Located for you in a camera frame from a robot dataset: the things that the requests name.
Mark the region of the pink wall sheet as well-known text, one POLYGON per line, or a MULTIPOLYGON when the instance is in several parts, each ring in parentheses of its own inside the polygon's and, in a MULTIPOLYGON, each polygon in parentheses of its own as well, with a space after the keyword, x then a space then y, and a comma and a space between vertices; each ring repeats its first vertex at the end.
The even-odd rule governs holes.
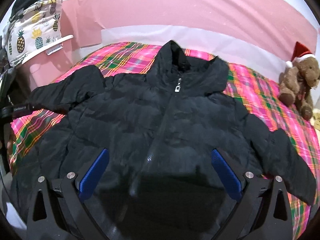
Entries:
POLYGON ((319 55, 319 23, 304 0, 63 0, 62 8, 73 50, 98 44, 105 29, 174 25, 229 35, 285 61, 296 42, 319 55))

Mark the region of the brown teddy bear santa hat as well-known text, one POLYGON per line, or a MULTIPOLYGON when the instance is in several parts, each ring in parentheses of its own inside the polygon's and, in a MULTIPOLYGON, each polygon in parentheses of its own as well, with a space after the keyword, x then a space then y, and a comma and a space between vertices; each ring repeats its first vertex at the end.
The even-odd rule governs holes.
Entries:
POLYGON ((279 77, 278 99, 287 107, 295 106, 301 117, 313 116, 311 90, 319 83, 319 63, 304 44, 296 42, 291 60, 279 77))

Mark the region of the yellow plush toy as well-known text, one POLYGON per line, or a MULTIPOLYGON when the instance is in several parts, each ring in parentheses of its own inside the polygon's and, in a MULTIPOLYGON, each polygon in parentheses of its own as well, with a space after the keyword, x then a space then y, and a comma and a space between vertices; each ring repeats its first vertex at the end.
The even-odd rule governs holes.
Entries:
POLYGON ((320 114, 319 112, 314 112, 312 118, 310 119, 312 126, 320 131, 320 114))

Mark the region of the white bed side panel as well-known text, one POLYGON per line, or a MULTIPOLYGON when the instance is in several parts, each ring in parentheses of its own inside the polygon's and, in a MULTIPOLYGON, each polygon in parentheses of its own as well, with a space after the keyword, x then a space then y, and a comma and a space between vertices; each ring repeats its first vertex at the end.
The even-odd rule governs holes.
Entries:
POLYGON ((100 31, 98 36, 102 38, 98 44, 73 50, 72 58, 75 62, 112 43, 138 42, 162 46, 174 40, 182 48, 218 55, 227 62, 245 65, 273 81, 278 81, 280 74, 286 68, 285 60, 256 45, 199 28, 174 25, 132 25, 105 29, 100 31))

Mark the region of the pineapple print fabric cover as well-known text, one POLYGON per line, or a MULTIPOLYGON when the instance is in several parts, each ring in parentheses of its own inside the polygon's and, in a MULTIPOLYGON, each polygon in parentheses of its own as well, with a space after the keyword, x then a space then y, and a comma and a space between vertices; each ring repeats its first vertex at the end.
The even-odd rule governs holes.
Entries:
POLYGON ((62 0, 38 0, 19 10, 3 29, 3 46, 11 67, 60 39, 62 0))

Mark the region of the pink plaid bed blanket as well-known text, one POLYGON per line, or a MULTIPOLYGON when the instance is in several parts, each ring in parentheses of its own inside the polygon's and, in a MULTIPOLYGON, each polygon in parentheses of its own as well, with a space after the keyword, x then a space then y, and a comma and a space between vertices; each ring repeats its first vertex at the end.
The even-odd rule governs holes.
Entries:
MULTIPOLYGON (((109 44, 81 59, 66 74, 57 79, 61 81, 72 72, 86 65, 94 64, 104 76, 118 73, 144 74, 150 69, 160 47, 136 42, 109 44)), ((289 135, 298 154, 306 160, 315 175, 319 175, 319 143, 317 130, 312 122, 306 122, 294 108, 286 108, 278 99, 278 85, 258 72, 240 65, 230 64, 225 94, 240 100, 247 109, 259 116, 270 128, 283 128, 289 135)), ((17 136, 11 168, 15 173, 21 160, 30 152, 39 139, 63 118, 47 110, 15 120, 12 128, 17 136)))

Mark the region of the black puffer jacket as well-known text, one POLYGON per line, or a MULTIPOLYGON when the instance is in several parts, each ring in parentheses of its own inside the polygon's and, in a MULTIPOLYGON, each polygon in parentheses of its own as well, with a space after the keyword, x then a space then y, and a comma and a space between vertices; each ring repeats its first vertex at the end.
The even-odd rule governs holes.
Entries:
POLYGON ((104 77, 85 66, 38 87, 28 102, 62 120, 22 158, 10 198, 27 220, 40 176, 60 179, 93 153, 110 162, 86 207, 111 239, 210 239, 235 206, 211 153, 225 151, 255 175, 281 176, 308 205, 316 180, 283 129, 270 131, 237 99, 224 94, 228 64, 185 55, 174 41, 145 74, 104 77))

